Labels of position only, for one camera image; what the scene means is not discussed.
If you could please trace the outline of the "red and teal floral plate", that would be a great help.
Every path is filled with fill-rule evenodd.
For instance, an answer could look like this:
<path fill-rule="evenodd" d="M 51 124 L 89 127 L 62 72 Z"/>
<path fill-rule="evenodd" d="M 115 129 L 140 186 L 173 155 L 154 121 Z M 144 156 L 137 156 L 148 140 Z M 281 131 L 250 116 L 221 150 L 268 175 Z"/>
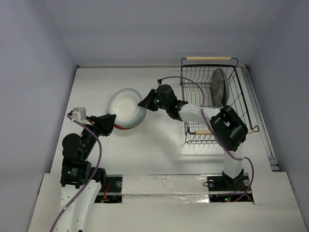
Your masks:
<path fill-rule="evenodd" d="M 120 114 L 116 114 L 116 113 L 112 113 L 112 112 L 107 112 L 106 114 L 115 114 L 116 115 L 116 119 L 114 121 L 114 127 L 120 130 L 129 130 L 131 128 L 133 128 L 133 124 L 135 119 L 131 116 L 126 116 L 122 113 Z"/>

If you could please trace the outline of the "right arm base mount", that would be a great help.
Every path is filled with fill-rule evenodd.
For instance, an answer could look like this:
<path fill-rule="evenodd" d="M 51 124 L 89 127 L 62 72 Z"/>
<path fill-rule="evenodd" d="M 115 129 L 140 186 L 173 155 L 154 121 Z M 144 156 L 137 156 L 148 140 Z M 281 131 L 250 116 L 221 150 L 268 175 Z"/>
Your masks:
<path fill-rule="evenodd" d="M 254 202 L 250 179 L 243 175 L 235 184 L 224 182 L 222 175 L 207 176 L 203 186 L 208 189 L 210 203 Z"/>

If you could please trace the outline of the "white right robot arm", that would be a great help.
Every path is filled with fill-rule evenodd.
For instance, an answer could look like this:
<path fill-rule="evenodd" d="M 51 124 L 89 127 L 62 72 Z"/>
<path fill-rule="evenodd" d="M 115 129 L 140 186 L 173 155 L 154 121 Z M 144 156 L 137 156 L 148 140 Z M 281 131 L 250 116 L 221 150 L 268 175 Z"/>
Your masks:
<path fill-rule="evenodd" d="M 212 109 L 181 101 L 169 85 L 151 89 L 138 106 L 153 112 L 165 110 L 172 119 L 178 121 L 206 125 L 224 150 L 224 169 L 220 183 L 225 190 L 237 188 L 244 174 L 242 147 L 248 128 L 232 107 Z"/>

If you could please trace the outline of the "light green flower plate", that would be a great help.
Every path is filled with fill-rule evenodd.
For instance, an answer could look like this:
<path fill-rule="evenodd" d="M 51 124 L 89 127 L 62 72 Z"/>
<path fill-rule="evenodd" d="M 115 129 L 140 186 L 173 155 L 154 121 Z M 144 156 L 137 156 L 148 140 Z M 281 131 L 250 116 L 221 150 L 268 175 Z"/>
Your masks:
<path fill-rule="evenodd" d="M 128 130 L 138 126 L 146 118 L 146 109 L 142 109 L 138 118 L 128 125 L 121 126 L 120 124 L 114 123 L 114 127 L 120 130 Z"/>

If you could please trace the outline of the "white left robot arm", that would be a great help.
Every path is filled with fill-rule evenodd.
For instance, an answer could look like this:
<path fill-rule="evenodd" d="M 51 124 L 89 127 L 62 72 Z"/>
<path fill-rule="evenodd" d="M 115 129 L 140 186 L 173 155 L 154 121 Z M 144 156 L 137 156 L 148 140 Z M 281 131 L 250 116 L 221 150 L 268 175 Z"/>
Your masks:
<path fill-rule="evenodd" d="M 52 232 L 83 232 L 99 191 L 107 186 L 107 175 L 99 165 L 87 159 L 95 145 L 102 158 L 101 136 L 109 136 L 114 128 L 115 114 L 82 116 L 73 109 L 68 119 L 83 128 L 81 134 L 70 133 L 62 140 L 61 199 L 59 214 Z"/>

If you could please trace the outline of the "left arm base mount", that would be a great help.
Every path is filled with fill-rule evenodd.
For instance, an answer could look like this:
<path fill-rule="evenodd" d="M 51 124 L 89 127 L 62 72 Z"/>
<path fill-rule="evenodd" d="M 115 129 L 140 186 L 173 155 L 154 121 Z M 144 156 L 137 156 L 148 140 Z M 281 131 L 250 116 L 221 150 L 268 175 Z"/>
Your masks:
<path fill-rule="evenodd" d="M 122 186 L 122 175 L 108 175 L 105 186 L 95 198 L 95 203 L 122 203 Z"/>

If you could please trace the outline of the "grey reindeer plate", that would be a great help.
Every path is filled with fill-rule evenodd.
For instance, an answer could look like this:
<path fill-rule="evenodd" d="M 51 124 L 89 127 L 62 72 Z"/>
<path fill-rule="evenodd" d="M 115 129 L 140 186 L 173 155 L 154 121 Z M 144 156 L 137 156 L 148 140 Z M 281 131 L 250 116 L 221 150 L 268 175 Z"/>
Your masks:
<path fill-rule="evenodd" d="M 221 68 L 214 70 L 211 77 L 211 99 L 213 106 L 226 106 L 229 100 L 229 82 L 226 73 Z"/>

